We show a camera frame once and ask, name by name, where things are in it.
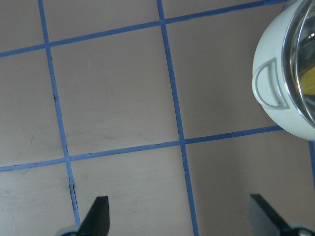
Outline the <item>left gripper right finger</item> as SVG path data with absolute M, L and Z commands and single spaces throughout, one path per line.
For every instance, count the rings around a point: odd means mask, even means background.
M 250 195 L 248 224 L 254 236 L 313 236 L 315 234 L 310 227 L 287 223 L 260 194 Z

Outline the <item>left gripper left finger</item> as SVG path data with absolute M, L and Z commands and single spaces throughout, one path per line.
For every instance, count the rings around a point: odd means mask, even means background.
M 107 236 L 110 230 L 109 199 L 96 197 L 80 226 L 70 226 L 58 230 L 56 236 Z

